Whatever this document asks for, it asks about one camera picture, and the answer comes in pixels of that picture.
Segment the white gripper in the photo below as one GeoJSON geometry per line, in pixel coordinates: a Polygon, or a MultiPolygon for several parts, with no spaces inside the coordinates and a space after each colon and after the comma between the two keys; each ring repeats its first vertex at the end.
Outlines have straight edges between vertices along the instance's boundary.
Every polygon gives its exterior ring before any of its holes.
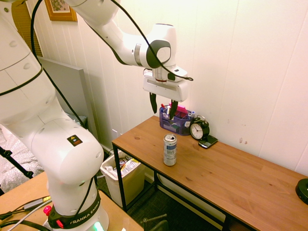
{"type": "Polygon", "coordinates": [[[171,99],[170,120],[175,116],[178,102],[183,102],[188,98],[188,83],[185,80],[160,82],[152,76],[145,75],[143,89],[150,94],[150,103],[154,113],[157,113],[156,95],[171,99]]]}

